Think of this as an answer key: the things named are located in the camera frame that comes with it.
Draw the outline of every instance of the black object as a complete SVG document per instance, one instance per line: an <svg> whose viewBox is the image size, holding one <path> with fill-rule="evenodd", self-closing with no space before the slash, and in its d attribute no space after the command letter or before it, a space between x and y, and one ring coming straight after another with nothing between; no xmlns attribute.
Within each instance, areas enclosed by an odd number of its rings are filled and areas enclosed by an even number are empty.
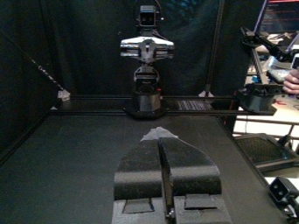
<svg viewBox="0 0 299 224"><path fill-rule="evenodd" d="M299 204L297 198L299 191L288 178L275 178L269 187L273 199L282 210L289 215L292 223L299 222Z"/></svg>
<svg viewBox="0 0 299 224"><path fill-rule="evenodd" d="M262 172L293 167L299 159L296 152L285 146L283 140L278 142L265 133L237 136L235 139Z"/></svg>
<svg viewBox="0 0 299 224"><path fill-rule="evenodd" d="M298 50L286 52L281 47L273 44L263 33L254 32L247 28L242 28L243 44L249 47L253 55L253 60L257 68L257 74L262 83L254 83L246 86L237 92L237 97L241 100L241 106L253 112L267 112L274 114L277 109L271 106L275 96L282 93L282 87L277 84L269 84L267 76L262 71L257 47L263 45L270 54L282 62L293 61Z"/></svg>
<svg viewBox="0 0 299 224"><path fill-rule="evenodd" d="M275 102L275 96L281 94L281 89L277 84L247 84L237 92L242 108L255 113L273 115L277 112L273 104Z"/></svg>
<svg viewBox="0 0 299 224"><path fill-rule="evenodd" d="M209 156L175 137L143 140L115 176L113 223L231 223L221 172Z"/></svg>

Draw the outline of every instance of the cable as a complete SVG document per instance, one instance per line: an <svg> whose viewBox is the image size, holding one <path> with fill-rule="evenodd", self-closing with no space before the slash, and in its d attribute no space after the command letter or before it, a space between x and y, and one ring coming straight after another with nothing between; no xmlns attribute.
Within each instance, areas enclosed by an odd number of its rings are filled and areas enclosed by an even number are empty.
<svg viewBox="0 0 299 224"><path fill-rule="evenodd" d="M21 53L26 56L26 58L34 63L37 68L42 71L43 75L51 80L51 82L55 84L55 86L63 91L65 88L61 85L61 83L53 78L47 70L43 68L43 66L34 60L31 55L25 51L25 49L14 42L11 37L6 34L6 32L0 29L2 34L5 35L6 39L14 44L17 49L21 51Z"/></svg>

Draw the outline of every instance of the camera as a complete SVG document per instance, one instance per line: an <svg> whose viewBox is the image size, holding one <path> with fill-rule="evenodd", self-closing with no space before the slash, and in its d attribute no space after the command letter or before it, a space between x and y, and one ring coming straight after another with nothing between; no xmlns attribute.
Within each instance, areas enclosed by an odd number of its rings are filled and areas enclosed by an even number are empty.
<svg viewBox="0 0 299 224"><path fill-rule="evenodd" d="M145 28L154 28L157 22L157 9L153 5L141 6L139 25Z"/></svg>

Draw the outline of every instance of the wire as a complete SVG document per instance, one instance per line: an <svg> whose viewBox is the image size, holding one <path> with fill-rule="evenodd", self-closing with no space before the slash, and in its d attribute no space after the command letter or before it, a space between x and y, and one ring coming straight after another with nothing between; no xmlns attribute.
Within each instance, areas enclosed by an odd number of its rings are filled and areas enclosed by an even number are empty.
<svg viewBox="0 0 299 224"><path fill-rule="evenodd" d="M50 81L54 83L54 85L63 91L65 88L62 84L53 78L49 71L45 69L45 67L34 60L33 56L25 51L25 49L14 42L13 38L9 36L9 34L0 29L0 32L6 39L14 44L15 48L19 50L19 52L25 55L25 57L34 63L37 68L42 71L43 75L50 79Z"/></svg>
<svg viewBox="0 0 299 224"><path fill-rule="evenodd" d="M158 32L158 30L154 30L154 35L161 38L161 39L165 39L165 40L169 40L169 38L166 38L163 35L161 35L161 33Z"/></svg>

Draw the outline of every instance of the black mat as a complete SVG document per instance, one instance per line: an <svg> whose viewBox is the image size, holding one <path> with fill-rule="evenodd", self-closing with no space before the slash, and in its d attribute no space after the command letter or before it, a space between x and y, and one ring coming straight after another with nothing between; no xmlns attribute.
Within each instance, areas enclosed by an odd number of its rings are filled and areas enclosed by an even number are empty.
<svg viewBox="0 0 299 224"><path fill-rule="evenodd" d="M207 116L50 116L0 171L0 223L110 223L125 154L162 126L219 166L234 223L285 223L266 186L219 121Z"/></svg>

